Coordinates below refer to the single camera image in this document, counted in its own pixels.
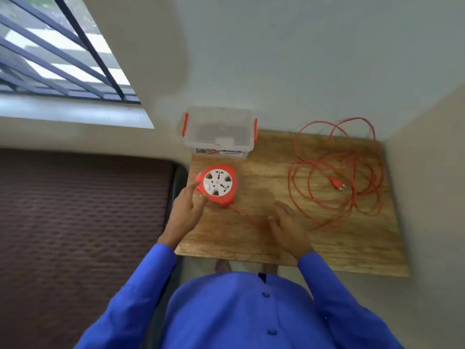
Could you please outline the person's right hand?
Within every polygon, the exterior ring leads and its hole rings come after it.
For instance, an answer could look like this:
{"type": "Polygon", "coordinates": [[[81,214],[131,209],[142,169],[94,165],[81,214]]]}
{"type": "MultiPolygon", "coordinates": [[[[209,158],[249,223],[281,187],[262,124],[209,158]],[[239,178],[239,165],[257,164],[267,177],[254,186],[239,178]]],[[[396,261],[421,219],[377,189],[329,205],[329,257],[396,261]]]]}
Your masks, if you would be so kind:
{"type": "Polygon", "coordinates": [[[279,246],[297,261],[306,254],[315,252],[295,211],[280,201],[275,201],[273,208],[274,214],[268,217],[268,223],[279,246]]]}

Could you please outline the person's left hand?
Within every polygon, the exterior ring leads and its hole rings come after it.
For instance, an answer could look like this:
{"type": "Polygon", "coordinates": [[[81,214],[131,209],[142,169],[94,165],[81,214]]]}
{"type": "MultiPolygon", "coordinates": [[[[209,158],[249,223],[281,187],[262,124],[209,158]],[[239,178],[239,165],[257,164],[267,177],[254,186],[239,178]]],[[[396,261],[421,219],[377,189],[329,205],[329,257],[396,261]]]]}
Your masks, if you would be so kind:
{"type": "Polygon", "coordinates": [[[175,250],[182,240],[194,230],[203,215],[208,196],[197,188],[200,182],[192,182],[184,187],[174,200],[164,232],[157,240],[175,250]]]}

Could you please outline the red round extension cord reel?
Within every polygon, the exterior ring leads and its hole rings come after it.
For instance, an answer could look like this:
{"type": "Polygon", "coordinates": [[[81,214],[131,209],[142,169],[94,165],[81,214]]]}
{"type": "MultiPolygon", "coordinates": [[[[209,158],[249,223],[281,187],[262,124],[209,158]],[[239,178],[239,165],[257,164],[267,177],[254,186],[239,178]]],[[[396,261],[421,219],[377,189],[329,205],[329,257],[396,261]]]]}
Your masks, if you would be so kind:
{"type": "Polygon", "coordinates": [[[195,177],[199,182],[196,187],[209,201],[220,207],[228,207],[234,203],[238,188],[236,170],[232,165],[220,164],[209,166],[195,177]]]}

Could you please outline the person's left forearm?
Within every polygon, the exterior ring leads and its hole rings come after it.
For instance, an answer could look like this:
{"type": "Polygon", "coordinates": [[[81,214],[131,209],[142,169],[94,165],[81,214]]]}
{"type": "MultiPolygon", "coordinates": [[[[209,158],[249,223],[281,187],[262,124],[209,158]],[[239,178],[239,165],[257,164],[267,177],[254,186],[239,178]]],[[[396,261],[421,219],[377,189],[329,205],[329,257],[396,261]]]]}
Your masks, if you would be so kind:
{"type": "Polygon", "coordinates": [[[175,264],[175,252],[155,244],[74,349],[140,349],[175,264]]]}

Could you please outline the person's right forearm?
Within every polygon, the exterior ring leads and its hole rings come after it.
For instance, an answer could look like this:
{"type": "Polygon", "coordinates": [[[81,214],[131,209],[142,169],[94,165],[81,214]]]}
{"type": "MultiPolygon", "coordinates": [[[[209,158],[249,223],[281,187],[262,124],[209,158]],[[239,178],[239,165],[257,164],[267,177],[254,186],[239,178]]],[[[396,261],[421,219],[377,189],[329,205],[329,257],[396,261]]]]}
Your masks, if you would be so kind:
{"type": "Polygon", "coordinates": [[[317,252],[298,261],[317,312],[342,349],[405,349],[386,323],[355,299],[317,252]]]}

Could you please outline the blue button shirt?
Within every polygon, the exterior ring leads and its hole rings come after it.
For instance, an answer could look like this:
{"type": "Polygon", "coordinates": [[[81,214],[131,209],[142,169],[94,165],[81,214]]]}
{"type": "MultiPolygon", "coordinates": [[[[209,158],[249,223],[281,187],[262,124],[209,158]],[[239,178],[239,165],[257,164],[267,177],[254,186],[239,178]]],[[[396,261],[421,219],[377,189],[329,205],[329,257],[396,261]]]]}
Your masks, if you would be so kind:
{"type": "Polygon", "coordinates": [[[172,295],[160,349],[336,349],[310,293],[285,278],[227,272],[172,295]]]}

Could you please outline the clear plastic box red clips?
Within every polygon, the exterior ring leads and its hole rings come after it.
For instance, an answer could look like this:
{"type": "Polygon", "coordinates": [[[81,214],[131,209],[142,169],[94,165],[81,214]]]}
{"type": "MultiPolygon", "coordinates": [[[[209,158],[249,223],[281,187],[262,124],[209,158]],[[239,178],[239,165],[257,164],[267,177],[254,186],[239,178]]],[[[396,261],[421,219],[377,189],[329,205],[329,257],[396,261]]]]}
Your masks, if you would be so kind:
{"type": "Polygon", "coordinates": [[[190,106],[182,136],[194,155],[245,159],[257,140],[258,119],[250,109],[190,106]]]}

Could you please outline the brown patterned mattress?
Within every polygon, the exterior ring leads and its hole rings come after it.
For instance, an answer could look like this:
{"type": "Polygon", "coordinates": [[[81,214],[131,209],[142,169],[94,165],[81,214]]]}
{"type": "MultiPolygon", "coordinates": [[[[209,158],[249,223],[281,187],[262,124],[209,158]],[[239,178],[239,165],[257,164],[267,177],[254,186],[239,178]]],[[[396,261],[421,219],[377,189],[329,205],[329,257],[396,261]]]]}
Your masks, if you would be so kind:
{"type": "Polygon", "coordinates": [[[170,160],[0,148],[0,349],[72,349],[186,180],[170,160]]]}

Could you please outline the white window sill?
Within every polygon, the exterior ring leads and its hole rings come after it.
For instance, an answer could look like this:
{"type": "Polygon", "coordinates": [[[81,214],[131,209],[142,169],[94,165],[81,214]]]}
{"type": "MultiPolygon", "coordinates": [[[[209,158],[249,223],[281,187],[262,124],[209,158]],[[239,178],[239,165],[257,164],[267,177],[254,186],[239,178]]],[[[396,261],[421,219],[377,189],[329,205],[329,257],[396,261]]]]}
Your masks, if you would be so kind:
{"type": "Polygon", "coordinates": [[[1,94],[0,117],[154,129],[140,105],[1,94]]]}

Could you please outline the dark metal window grille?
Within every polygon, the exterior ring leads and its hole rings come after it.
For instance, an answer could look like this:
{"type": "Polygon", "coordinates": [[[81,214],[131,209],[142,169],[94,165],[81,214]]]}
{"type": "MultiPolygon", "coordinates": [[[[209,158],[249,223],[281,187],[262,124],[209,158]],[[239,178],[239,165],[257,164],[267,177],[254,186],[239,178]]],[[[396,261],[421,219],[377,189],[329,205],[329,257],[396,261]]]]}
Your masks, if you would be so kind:
{"type": "Polygon", "coordinates": [[[83,0],[0,0],[0,93],[140,104],[83,0]]]}

